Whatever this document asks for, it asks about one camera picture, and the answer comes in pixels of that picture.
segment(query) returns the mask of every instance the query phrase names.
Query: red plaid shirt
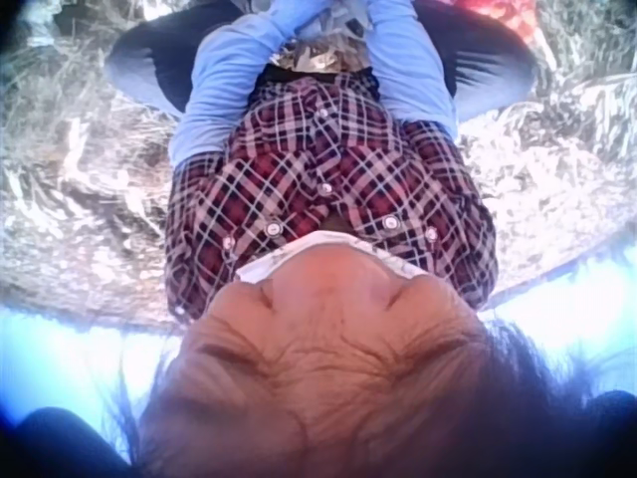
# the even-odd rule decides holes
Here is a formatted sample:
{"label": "red plaid shirt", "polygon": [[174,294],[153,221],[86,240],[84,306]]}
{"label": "red plaid shirt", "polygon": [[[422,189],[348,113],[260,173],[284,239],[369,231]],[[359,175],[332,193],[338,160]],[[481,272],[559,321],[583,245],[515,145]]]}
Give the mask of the red plaid shirt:
{"label": "red plaid shirt", "polygon": [[473,308],[494,289],[496,230],[452,138],[434,122],[393,119],[373,77],[341,74],[258,87],[225,151],[176,168],[171,313],[199,319],[238,268],[334,214],[360,239],[450,281]]}

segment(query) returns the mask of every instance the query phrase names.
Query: white face mask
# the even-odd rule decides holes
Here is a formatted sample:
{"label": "white face mask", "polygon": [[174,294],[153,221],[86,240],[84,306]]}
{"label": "white face mask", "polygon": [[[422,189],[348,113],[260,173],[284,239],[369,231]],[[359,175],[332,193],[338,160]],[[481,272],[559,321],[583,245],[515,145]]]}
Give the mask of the white face mask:
{"label": "white face mask", "polygon": [[246,264],[237,271],[237,278],[242,282],[256,284],[259,281],[267,279],[273,272],[300,252],[319,244],[344,244],[353,247],[354,249],[377,257],[396,274],[407,279],[428,274],[426,271],[408,263],[404,259],[394,256],[383,249],[378,249],[368,242],[362,241],[349,234],[333,231],[315,231]]}

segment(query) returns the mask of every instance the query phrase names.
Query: light blue shirt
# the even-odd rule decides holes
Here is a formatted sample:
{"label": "light blue shirt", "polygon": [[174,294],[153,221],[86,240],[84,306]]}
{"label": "light blue shirt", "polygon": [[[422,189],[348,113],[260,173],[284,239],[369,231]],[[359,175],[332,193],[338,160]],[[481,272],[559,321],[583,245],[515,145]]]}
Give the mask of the light blue shirt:
{"label": "light blue shirt", "polygon": [[[442,61],[411,0],[374,0],[366,36],[380,101],[397,120],[429,120],[455,138],[456,110]],[[173,167],[202,152],[223,151],[248,107],[248,96],[274,53],[289,40],[276,15],[245,15],[208,35],[197,52],[192,94],[170,142]]]}

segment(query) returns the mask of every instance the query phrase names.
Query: person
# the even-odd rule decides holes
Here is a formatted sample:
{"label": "person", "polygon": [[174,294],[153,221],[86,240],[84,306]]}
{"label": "person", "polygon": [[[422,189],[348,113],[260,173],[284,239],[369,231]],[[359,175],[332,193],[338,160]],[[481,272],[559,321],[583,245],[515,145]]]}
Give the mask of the person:
{"label": "person", "polygon": [[532,54],[454,7],[366,0],[371,69],[267,65],[330,5],[198,5],[127,32],[107,61],[116,86],[180,119],[166,291],[189,327],[139,423],[124,420],[132,469],[584,476],[585,380],[476,314],[496,233],[457,122],[522,100]]}

